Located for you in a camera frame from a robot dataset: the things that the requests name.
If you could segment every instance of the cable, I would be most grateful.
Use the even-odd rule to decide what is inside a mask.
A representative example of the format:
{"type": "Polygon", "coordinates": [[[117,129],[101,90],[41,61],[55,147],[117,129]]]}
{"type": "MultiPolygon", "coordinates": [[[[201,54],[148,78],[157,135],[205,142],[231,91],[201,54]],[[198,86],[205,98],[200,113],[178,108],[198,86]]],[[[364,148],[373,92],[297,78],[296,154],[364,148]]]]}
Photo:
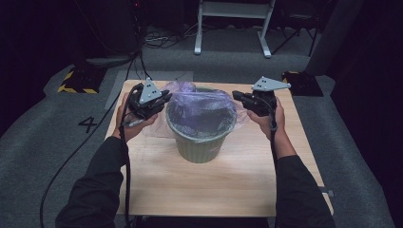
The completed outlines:
{"type": "Polygon", "coordinates": [[[139,72],[137,71],[137,67],[136,67],[136,62],[134,62],[134,70],[136,71],[136,75],[137,75],[137,77],[139,78],[139,80],[141,81],[141,77],[140,77],[140,75],[139,75],[139,72]]]}
{"type": "Polygon", "coordinates": [[[86,15],[84,14],[84,11],[83,11],[83,9],[81,8],[80,4],[77,2],[77,0],[74,0],[74,2],[75,2],[75,4],[76,4],[78,10],[80,11],[80,13],[82,14],[82,16],[84,17],[86,23],[88,24],[89,29],[90,29],[91,32],[94,34],[94,36],[95,36],[95,38],[97,39],[97,41],[102,45],[102,47],[103,47],[104,49],[106,49],[106,50],[108,50],[108,51],[114,53],[114,54],[127,55],[127,58],[125,58],[125,59],[123,59],[123,60],[111,61],[111,62],[102,63],[102,64],[94,64],[94,63],[89,62],[91,65],[93,65],[93,66],[96,67],[96,68],[118,67],[118,66],[121,66],[121,65],[124,65],[124,64],[130,62],[133,58],[136,58],[136,56],[138,55],[140,46],[142,46],[142,45],[140,45],[140,43],[139,43],[139,40],[140,40],[140,39],[139,39],[138,37],[141,36],[141,29],[139,28],[139,24],[138,24],[138,21],[137,21],[137,17],[136,17],[136,16],[134,16],[134,18],[135,18],[135,25],[136,25],[136,28],[137,28],[137,29],[135,30],[135,33],[136,33],[136,39],[137,39],[137,44],[138,44],[138,45],[135,47],[135,49],[134,49],[132,52],[130,52],[130,53],[122,53],[122,52],[116,51],[116,50],[114,50],[114,49],[108,47],[108,46],[101,40],[101,38],[98,36],[97,32],[95,31],[94,27],[91,25],[91,23],[89,22],[88,18],[87,18],[86,15]]]}
{"type": "Polygon", "coordinates": [[[122,120],[121,120],[121,125],[119,126],[119,131],[121,134],[121,145],[122,145],[122,149],[124,150],[124,156],[125,156],[125,166],[126,166],[126,190],[125,190],[125,224],[126,224],[126,228],[130,227],[130,220],[128,217],[128,213],[129,213],[129,204],[130,204],[130,182],[131,182],[131,168],[130,168],[130,158],[128,156],[128,146],[127,143],[125,141],[125,126],[124,126],[124,122],[125,122],[125,113],[127,112],[127,108],[128,108],[128,104],[130,101],[130,97],[131,94],[134,91],[134,87],[131,88],[126,103],[125,103],[125,108],[124,108],[124,112],[122,113],[122,120]]]}
{"type": "Polygon", "coordinates": [[[191,31],[198,23],[188,28],[184,33],[183,37],[180,37],[177,34],[169,34],[169,35],[162,35],[160,31],[150,31],[144,37],[144,46],[147,48],[170,48],[172,46],[177,45],[180,41],[186,40],[188,37],[195,36],[197,32],[193,32],[192,34],[188,35],[187,32],[191,31]],[[158,45],[150,44],[151,42],[160,41],[158,45]]]}
{"type": "MultiPolygon", "coordinates": [[[[130,70],[131,65],[133,64],[134,59],[131,61],[129,67],[127,68],[127,73],[126,73],[126,77],[125,80],[127,80],[128,78],[128,73],[130,70]]],[[[86,142],[92,137],[92,135],[95,133],[95,131],[100,127],[101,123],[105,120],[107,114],[109,113],[109,111],[112,109],[112,107],[115,105],[116,101],[118,100],[119,96],[121,95],[121,92],[119,92],[119,94],[116,96],[115,100],[113,101],[113,103],[110,105],[109,109],[106,111],[106,113],[104,114],[104,116],[102,117],[102,119],[98,122],[98,124],[95,126],[94,130],[88,135],[88,137],[86,137],[86,139],[67,157],[67,159],[63,162],[63,164],[59,167],[59,169],[56,171],[55,175],[52,177],[52,179],[50,180],[44,195],[42,196],[41,199],[41,204],[40,204],[40,208],[39,208],[39,221],[40,221],[40,225],[41,228],[45,228],[44,225],[44,205],[45,205],[45,200],[46,197],[48,195],[48,191],[51,187],[51,185],[54,183],[54,181],[56,180],[56,178],[59,176],[60,172],[63,170],[63,168],[66,166],[66,164],[71,160],[71,158],[84,146],[84,144],[86,144],[86,142]]]]}
{"type": "Polygon", "coordinates": [[[277,172],[278,157],[277,157],[276,146],[275,146],[275,135],[276,135],[276,131],[278,128],[278,125],[276,122],[277,105],[275,104],[275,107],[272,107],[268,102],[264,101],[264,99],[262,99],[261,97],[256,96],[256,98],[259,101],[264,102],[265,104],[267,104],[269,106],[269,108],[268,108],[269,118],[271,119],[271,122],[270,122],[270,147],[272,149],[272,156],[273,156],[273,163],[275,165],[275,172],[277,172]]]}
{"type": "Polygon", "coordinates": [[[144,60],[143,60],[143,52],[142,51],[140,51],[140,61],[142,62],[142,68],[143,68],[144,74],[146,75],[146,77],[148,77],[148,78],[150,78],[152,80],[151,76],[147,73],[147,70],[145,69],[145,64],[144,64],[144,60]]]}

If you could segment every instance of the plastic bucket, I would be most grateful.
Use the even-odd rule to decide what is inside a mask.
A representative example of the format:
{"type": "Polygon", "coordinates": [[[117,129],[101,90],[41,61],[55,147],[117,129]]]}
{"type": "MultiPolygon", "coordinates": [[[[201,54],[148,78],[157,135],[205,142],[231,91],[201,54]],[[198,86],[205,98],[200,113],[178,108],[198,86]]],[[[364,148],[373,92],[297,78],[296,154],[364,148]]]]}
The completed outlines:
{"type": "MultiPolygon", "coordinates": [[[[202,91],[211,92],[212,89],[204,88],[202,91]]],[[[225,137],[233,130],[237,121],[236,114],[228,109],[218,108],[197,117],[183,118],[171,102],[166,107],[165,116],[167,124],[175,133],[176,144],[181,156],[193,163],[212,161],[219,154],[225,137]],[[192,134],[186,133],[183,125],[187,131],[191,129],[192,134]],[[223,125],[223,127],[217,130],[218,125],[223,125]]]]}

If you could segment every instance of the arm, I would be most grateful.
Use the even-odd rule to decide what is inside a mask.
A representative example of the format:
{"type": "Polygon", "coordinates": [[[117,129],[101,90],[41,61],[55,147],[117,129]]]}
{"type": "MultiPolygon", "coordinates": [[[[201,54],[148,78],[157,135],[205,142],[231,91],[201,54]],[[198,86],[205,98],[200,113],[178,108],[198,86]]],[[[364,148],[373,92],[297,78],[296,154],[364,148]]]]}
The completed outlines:
{"type": "MultiPolygon", "coordinates": [[[[251,111],[248,111],[248,115],[259,124],[261,131],[270,140],[269,117],[259,117],[251,111]]],[[[336,227],[314,177],[302,163],[287,136],[284,109],[279,99],[276,120],[278,227],[336,227]]]]}
{"type": "MultiPolygon", "coordinates": [[[[121,167],[125,164],[119,126],[127,94],[118,108],[116,127],[93,156],[85,175],[71,189],[67,205],[57,216],[56,227],[114,227],[119,207],[119,193],[123,181],[121,167]]],[[[125,128],[125,139],[137,136],[142,129],[153,124],[154,115],[145,122],[125,128]]]]}

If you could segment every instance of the wooden table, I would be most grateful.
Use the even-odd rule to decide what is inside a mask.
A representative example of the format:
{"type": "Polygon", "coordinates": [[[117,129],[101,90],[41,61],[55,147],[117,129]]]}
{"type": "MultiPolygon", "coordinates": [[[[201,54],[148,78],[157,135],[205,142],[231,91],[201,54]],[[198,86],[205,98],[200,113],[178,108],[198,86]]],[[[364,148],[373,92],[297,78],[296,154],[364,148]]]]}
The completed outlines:
{"type": "MultiPolygon", "coordinates": [[[[126,81],[123,94],[139,81],[126,81]]],[[[155,81],[158,88],[167,82],[155,81]]],[[[195,83],[221,89],[251,92],[250,85],[195,83]]],[[[276,91],[285,109],[286,130],[318,186],[324,186],[288,89],[276,91]]],[[[115,127],[116,110],[107,131],[115,127]]],[[[259,126],[249,121],[230,133],[219,155],[207,163],[192,163],[179,154],[174,139],[146,137],[128,143],[132,170],[131,215],[273,217],[276,215],[276,175],[270,142],[259,126]]],[[[332,213],[327,194],[323,194],[332,213]]],[[[118,214],[125,210],[125,182],[118,214]]]]}

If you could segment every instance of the plastic bag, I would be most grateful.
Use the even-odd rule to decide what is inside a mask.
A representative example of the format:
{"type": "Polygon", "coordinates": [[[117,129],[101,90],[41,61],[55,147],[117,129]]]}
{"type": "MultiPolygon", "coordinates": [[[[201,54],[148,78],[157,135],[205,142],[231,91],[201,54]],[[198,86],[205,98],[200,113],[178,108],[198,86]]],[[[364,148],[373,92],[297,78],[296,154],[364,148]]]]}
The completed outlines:
{"type": "Polygon", "coordinates": [[[222,90],[196,87],[189,82],[171,82],[161,90],[166,89],[172,93],[172,98],[155,123],[144,128],[146,136],[175,139],[176,134],[181,134],[203,142],[249,121],[246,109],[222,90]]]}

